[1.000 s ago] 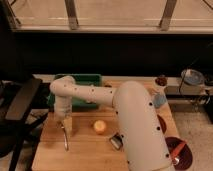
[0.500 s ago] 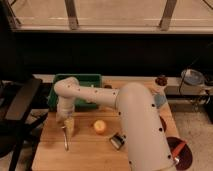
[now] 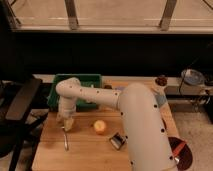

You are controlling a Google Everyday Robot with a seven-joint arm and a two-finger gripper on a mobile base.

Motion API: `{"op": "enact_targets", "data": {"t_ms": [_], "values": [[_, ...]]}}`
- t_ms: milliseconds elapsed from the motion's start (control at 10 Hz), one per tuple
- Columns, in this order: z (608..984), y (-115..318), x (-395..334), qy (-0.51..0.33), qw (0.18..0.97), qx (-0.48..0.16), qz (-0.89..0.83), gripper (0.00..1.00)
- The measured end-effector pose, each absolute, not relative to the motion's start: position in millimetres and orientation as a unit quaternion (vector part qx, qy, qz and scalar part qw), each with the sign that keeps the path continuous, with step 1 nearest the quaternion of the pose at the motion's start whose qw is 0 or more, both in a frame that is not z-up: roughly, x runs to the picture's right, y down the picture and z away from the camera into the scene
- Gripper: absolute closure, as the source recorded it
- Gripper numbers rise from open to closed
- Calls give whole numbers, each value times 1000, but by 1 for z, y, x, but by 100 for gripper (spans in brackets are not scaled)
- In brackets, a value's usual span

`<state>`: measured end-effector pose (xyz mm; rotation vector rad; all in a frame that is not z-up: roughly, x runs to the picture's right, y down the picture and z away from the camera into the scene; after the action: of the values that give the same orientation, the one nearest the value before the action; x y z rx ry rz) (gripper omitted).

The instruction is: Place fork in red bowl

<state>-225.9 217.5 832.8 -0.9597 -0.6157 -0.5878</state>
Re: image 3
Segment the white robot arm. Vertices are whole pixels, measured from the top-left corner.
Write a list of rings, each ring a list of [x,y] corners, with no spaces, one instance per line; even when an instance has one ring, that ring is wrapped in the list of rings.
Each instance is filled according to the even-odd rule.
[[[178,171],[161,113],[152,91],[142,83],[123,90],[84,87],[77,78],[56,85],[58,111],[74,112],[78,98],[120,111],[132,171]]]

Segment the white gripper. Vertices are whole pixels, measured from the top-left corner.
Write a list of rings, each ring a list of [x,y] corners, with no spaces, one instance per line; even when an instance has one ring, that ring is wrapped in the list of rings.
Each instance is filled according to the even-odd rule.
[[[71,116],[76,112],[76,101],[77,101],[76,98],[65,98],[65,97],[59,98],[56,121],[58,123],[62,123],[63,118],[65,118],[64,129],[66,132],[69,132],[73,128],[74,118]]]

